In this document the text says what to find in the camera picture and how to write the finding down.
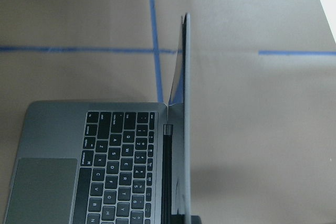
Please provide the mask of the grey laptop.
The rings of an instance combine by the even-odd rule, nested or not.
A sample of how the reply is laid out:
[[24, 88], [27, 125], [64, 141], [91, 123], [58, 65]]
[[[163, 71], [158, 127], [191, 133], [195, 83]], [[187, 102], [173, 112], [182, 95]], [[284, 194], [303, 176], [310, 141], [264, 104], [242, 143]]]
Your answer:
[[191, 212], [190, 28], [185, 14], [168, 103], [28, 107], [5, 223], [201, 223]]

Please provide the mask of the blue tape line crosswise near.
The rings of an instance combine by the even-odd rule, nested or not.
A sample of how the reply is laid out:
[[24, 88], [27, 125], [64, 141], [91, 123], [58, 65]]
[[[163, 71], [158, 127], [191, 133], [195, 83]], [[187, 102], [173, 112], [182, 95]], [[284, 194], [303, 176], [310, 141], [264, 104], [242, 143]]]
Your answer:
[[[115, 47], [48, 47], [48, 46], [1, 46], [1, 52], [9, 51], [36, 51], [36, 52], [111, 52], [150, 54], [175, 54], [182, 49], [153, 49], [153, 48], [115, 48]], [[298, 56], [335, 56], [335, 51], [289, 51], [289, 50], [260, 50], [259, 55], [298, 55]]]

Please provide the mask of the blue tape line lengthwise left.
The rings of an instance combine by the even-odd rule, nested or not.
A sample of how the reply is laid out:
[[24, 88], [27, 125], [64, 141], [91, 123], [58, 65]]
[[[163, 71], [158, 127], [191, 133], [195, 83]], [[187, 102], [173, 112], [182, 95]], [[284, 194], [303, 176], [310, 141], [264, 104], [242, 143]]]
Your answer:
[[161, 63], [160, 63], [160, 48], [159, 48], [158, 31], [156, 24], [155, 0], [149, 0], [149, 3], [150, 3], [157, 100], [158, 102], [163, 102], [163, 86], [162, 86]]

